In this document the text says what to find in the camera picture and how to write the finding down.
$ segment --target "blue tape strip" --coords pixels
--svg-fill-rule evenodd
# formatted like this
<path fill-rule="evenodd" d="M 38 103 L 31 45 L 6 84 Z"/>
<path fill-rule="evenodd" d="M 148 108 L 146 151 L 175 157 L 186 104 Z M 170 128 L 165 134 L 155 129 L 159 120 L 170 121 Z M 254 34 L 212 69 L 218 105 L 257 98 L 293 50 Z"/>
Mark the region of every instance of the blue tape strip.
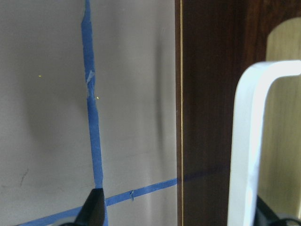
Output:
<path fill-rule="evenodd" d="M 82 40 L 84 48 L 84 65 L 85 65 L 85 78 L 88 90 L 87 107 L 88 107 L 88 120 L 90 129 L 90 142 L 92 151 L 92 162 L 94 171 L 94 181 L 96 188 L 103 187 L 103 169 L 102 169 L 102 156 L 100 149 L 100 136 L 99 136 L 99 122 L 98 112 L 94 97 L 95 86 L 95 66 L 94 66 L 94 53 L 92 41 L 92 24 L 91 24 L 91 10 L 90 1 L 86 0 L 85 15 L 81 23 Z"/>
<path fill-rule="evenodd" d="M 146 186 L 143 188 L 139 188 L 136 190 L 132 190 L 132 191 L 128 191 L 128 192 L 124 192 L 122 194 L 118 194 L 116 196 L 112 196 L 110 198 L 106 199 L 106 205 L 107 206 L 111 206 L 114 204 L 117 204 L 119 202 L 123 202 L 125 200 L 128 199 L 132 199 L 134 200 L 135 197 L 144 195 L 144 194 L 148 194 L 148 193 L 152 193 L 155 192 L 157 190 L 161 190 L 164 188 L 168 188 L 168 187 L 172 187 L 174 185 L 177 184 L 177 178 L 175 179 L 171 179 L 171 180 L 167 180 L 164 182 L 160 182 L 157 184 L 153 184 L 150 186 Z M 74 217 L 76 215 L 78 215 L 78 213 L 80 212 L 82 207 L 77 207 L 75 209 L 72 210 L 67 210 L 61 213 L 57 213 L 48 217 L 44 217 L 44 218 L 40 218 L 34 221 L 30 221 L 24 224 L 21 224 L 19 226 L 46 226 L 49 224 L 52 224 L 54 222 L 56 222 L 59 219 L 63 219 L 63 218 L 67 218 L 67 217 Z M 104 226 L 108 225 L 108 219 L 105 220 Z"/>
<path fill-rule="evenodd" d="M 138 196 L 141 196 L 141 195 L 144 195 L 144 194 L 148 194 L 148 193 L 151 193 L 151 192 L 155 192 L 157 190 L 161 190 L 161 189 L 164 189 L 164 188 L 168 188 L 168 187 L 174 186 L 176 184 L 177 184 L 177 178 L 171 179 L 171 180 L 168 180 L 168 181 L 164 181 L 164 182 L 160 182 L 160 183 L 157 183 L 157 184 L 149 185 L 149 186 L 139 188 L 139 189 L 136 189 L 136 190 L 124 192 L 122 194 L 118 194 L 116 196 L 112 196 L 110 198 L 107 198 L 106 199 L 106 204 L 107 204 L 107 206 L 111 206 L 111 205 L 114 205 L 116 203 L 128 200 L 128 199 L 134 200 L 135 197 L 138 197 Z"/>
<path fill-rule="evenodd" d="M 34 221 L 30 221 L 24 224 L 21 224 L 19 226 L 46 226 L 46 225 L 50 225 L 53 224 L 54 222 L 56 222 L 59 219 L 63 219 L 63 218 L 67 218 L 67 217 L 74 217 L 76 215 L 78 215 L 78 213 L 80 212 L 81 207 L 77 207 L 74 208 L 72 210 L 67 210 L 61 213 L 57 213 L 48 217 L 44 217 L 44 218 L 40 218 Z"/>

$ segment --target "black object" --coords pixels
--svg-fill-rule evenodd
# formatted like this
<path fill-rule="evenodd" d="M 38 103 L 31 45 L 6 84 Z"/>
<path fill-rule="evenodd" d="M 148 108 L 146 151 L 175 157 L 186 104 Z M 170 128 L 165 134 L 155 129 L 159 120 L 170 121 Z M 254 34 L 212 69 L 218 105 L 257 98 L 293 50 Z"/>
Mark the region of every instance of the black object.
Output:
<path fill-rule="evenodd" d="M 104 194 L 102 188 L 93 189 L 74 223 L 60 226 L 102 226 L 104 222 Z"/>
<path fill-rule="evenodd" d="M 301 226 L 301 222 L 296 219 L 280 219 L 268 205 L 257 196 L 256 212 L 253 226 L 289 226 L 289 223 Z"/>

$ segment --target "brown wood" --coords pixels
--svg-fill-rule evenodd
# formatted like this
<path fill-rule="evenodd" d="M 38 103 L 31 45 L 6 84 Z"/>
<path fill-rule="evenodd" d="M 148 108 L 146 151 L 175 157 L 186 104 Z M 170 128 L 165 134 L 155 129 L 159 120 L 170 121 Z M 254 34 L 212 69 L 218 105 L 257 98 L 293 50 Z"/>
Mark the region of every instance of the brown wood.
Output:
<path fill-rule="evenodd" d="M 181 0 L 175 0 L 175 86 L 176 86 L 176 140 L 177 140 L 177 196 L 178 225 L 182 225 L 182 132 L 181 132 Z"/>
<path fill-rule="evenodd" d="M 175 4 L 178 14 L 180 0 Z M 264 60 L 269 32 L 300 14 L 300 0 L 183 0 L 182 129 L 178 83 L 181 39 L 176 16 L 178 178 L 184 180 L 183 197 L 182 191 L 178 192 L 178 206 L 183 207 L 184 216 L 178 225 L 227 224 L 233 102 L 238 79 L 248 66 Z M 183 159 L 179 159 L 181 133 Z"/>

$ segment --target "gray wall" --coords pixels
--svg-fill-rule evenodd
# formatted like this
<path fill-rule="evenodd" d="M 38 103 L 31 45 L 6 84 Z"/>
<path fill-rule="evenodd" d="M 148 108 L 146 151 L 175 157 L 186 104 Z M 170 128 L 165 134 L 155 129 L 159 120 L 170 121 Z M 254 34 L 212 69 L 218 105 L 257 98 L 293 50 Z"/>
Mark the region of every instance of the gray wall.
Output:
<path fill-rule="evenodd" d="M 0 220 L 83 204 L 94 187 L 82 0 L 0 2 Z M 91 0 L 105 196 L 176 177 L 174 1 Z M 176 187 L 108 207 L 175 225 Z"/>

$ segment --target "vertical gold line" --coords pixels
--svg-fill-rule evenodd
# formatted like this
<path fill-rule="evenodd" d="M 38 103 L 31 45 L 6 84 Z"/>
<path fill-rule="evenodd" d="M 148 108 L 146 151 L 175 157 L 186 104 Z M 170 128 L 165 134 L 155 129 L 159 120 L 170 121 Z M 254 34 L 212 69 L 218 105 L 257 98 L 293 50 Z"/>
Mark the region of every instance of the vertical gold line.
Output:
<path fill-rule="evenodd" d="M 180 80 L 181 80 L 181 205 L 184 226 L 184 164 L 183 164 L 183 0 L 180 0 Z"/>

